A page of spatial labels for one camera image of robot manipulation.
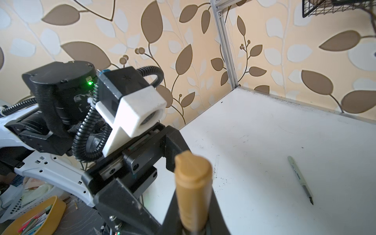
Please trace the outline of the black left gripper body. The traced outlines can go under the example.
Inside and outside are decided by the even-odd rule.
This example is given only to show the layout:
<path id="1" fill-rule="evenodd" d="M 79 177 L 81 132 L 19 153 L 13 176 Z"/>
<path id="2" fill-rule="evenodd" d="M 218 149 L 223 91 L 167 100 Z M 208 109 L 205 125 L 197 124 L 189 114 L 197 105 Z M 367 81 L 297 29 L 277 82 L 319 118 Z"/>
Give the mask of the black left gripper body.
<path id="1" fill-rule="evenodd" d="M 106 225 L 122 235 L 157 234 L 161 225 L 139 198 L 158 176 L 155 163 L 164 157 L 173 172 L 175 156 L 188 149 L 179 130 L 157 123 L 86 171 L 82 181 Z"/>

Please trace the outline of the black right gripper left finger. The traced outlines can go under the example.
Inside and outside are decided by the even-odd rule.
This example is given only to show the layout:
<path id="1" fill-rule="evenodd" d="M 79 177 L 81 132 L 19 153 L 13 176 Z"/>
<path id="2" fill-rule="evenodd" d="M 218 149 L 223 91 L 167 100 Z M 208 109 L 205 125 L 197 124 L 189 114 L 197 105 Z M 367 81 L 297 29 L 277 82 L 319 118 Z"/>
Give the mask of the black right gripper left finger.
<path id="1" fill-rule="evenodd" d="M 182 235 L 183 225 L 180 219 L 176 192 L 174 192 L 164 221 L 159 228 L 158 235 Z"/>

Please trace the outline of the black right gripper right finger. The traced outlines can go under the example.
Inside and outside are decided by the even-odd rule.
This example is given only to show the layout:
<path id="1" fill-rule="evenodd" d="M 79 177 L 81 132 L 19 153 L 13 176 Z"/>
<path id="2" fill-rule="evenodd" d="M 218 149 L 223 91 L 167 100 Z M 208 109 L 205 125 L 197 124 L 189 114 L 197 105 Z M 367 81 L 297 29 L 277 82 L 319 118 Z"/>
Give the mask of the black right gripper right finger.
<path id="1" fill-rule="evenodd" d="M 220 206 L 218 204 L 214 191 L 211 193 L 209 214 L 207 221 L 208 235 L 230 235 L 228 227 L 224 221 Z"/>

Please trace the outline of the brown pen cap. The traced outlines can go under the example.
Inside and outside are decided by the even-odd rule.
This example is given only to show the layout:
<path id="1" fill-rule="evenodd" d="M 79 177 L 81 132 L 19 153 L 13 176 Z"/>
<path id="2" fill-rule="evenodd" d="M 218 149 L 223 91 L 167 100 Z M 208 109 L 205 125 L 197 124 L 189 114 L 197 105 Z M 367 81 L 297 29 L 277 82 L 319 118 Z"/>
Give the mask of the brown pen cap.
<path id="1" fill-rule="evenodd" d="M 190 232 L 202 231 L 212 197 L 212 165 L 187 150 L 175 157 L 174 174 L 181 222 Z"/>

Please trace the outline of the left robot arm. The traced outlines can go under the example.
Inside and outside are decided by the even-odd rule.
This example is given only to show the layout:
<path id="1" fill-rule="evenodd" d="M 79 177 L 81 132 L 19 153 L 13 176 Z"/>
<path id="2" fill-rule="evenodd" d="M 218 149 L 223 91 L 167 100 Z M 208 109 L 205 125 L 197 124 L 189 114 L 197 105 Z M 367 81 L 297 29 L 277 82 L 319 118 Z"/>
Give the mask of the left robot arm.
<path id="1" fill-rule="evenodd" d="M 139 201 L 155 163 L 188 150 L 164 126 L 157 66 L 98 71 L 86 61 L 52 62 L 24 73 L 34 97 L 1 108 L 1 172 L 43 180 L 96 209 L 122 235 L 166 234 Z"/>

